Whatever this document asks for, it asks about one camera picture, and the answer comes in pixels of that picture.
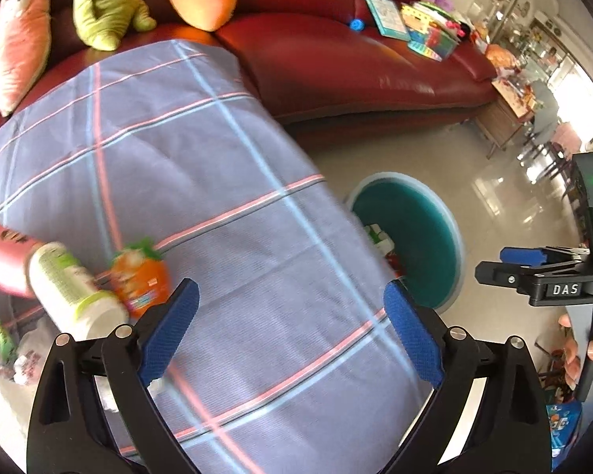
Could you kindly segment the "person's right hand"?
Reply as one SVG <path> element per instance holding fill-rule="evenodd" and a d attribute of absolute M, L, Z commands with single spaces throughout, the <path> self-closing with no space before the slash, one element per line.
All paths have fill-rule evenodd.
<path fill-rule="evenodd" d="M 582 372 L 582 360 L 588 357 L 593 361 L 593 341 L 586 349 L 580 350 L 573 338 L 568 338 L 563 346 L 565 359 L 565 379 L 570 388 L 575 388 Z"/>

